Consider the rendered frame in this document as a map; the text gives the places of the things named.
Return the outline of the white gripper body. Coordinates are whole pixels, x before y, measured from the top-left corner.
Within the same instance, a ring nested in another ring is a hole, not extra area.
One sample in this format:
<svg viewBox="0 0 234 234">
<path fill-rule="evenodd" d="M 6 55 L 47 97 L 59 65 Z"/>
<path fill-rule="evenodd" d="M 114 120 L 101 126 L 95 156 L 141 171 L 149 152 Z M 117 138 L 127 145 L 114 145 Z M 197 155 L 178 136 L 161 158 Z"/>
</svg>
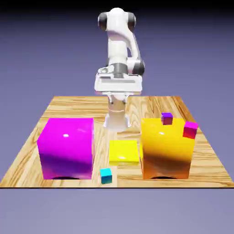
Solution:
<svg viewBox="0 0 234 234">
<path fill-rule="evenodd" d="M 94 89 L 100 93 L 141 93 L 142 76 L 124 74 L 123 78 L 115 78 L 112 73 L 96 74 Z"/>
</svg>

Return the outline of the small purple cube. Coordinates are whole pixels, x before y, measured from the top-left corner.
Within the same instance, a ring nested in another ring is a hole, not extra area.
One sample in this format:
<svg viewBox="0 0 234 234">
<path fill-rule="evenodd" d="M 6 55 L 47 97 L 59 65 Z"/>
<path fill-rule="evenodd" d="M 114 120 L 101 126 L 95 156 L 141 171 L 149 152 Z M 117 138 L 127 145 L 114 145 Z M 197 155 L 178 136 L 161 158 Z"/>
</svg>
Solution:
<svg viewBox="0 0 234 234">
<path fill-rule="evenodd" d="M 163 125 L 172 125 L 173 123 L 173 115 L 170 112 L 162 112 L 161 113 L 161 122 Z"/>
</svg>

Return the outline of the small pink cube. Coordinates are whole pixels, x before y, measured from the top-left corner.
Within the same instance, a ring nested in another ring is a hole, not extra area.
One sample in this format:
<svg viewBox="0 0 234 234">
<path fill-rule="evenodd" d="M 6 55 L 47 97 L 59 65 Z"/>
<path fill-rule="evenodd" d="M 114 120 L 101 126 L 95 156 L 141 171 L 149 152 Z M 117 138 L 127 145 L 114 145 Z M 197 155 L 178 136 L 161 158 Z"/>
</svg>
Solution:
<svg viewBox="0 0 234 234">
<path fill-rule="evenodd" d="M 195 139 L 198 129 L 198 123 L 186 121 L 183 129 L 183 137 Z"/>
</svg>

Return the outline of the small cyan cube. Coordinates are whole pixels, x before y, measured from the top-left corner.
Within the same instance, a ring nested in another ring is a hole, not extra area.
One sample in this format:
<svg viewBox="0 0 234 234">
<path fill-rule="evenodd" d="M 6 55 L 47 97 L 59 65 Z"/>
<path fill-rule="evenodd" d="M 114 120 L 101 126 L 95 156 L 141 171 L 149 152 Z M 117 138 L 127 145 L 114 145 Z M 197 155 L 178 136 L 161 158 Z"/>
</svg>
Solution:
<svg viewBox="0 0 234 234">
<path fill-rule="evenodd" d="M 110 168 L 100 169 L 100 175 L 102 184 L 112 183 L 112 171 Z"/>
</svg>

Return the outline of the large yellow box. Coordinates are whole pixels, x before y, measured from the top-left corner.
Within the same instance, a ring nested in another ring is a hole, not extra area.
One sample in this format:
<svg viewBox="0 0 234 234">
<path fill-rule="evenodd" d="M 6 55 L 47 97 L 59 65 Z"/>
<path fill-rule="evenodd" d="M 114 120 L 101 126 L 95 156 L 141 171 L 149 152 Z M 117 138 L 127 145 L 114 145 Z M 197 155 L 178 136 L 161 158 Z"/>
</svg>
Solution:
<svg viewBox="0 0 234 234">
<path fill-rule="evenodd" d="M 138 165 L 139 154 L 137 140 L 110 140 L 110 165 Z"/>
</svg>

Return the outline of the large orange box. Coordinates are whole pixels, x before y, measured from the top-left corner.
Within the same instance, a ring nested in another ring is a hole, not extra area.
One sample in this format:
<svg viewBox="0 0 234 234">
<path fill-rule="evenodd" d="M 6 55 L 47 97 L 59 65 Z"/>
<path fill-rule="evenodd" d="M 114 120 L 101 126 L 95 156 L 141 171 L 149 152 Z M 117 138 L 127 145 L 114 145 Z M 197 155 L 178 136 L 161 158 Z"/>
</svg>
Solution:
<svg viewBox="0 0 234 234">
<path fill-rule="evenodd" d="M 144 179 L 187 179 L 195 140 L 183 137 L 185 121 L 174 118 L 164 125 L 160 118 L 141 119 L 142 173 Z"/>
</svg>

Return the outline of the large magenta box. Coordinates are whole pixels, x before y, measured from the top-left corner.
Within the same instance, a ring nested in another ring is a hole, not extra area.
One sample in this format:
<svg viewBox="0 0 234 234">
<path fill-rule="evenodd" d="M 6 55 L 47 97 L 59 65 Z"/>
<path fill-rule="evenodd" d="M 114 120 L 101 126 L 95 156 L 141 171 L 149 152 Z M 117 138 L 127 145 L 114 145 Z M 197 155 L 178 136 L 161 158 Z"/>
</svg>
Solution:
<svg viewBox="0 0 234 234">
<path fill-rule="evenodd" d="M 91 179 L 94 162 L 93 118 L 50 118 L 37 147 L 45 180 Z"/>
</svg>

